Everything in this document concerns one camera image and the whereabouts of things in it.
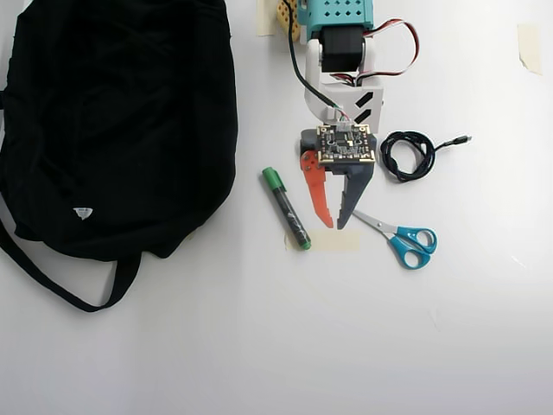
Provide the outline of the navy gripper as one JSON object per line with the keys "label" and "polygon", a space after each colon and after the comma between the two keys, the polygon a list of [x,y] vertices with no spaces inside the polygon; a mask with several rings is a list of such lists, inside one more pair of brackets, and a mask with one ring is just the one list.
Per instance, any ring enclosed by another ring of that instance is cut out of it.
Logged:
{"label": "navy gripper", "polygon": [[315,214],[328,227],[334,221],[327,207],[326,171],[344,176],[337,221],[343,229],[373,176],[377,139],[368,128],[304,130],[300,140],[301,170]]}

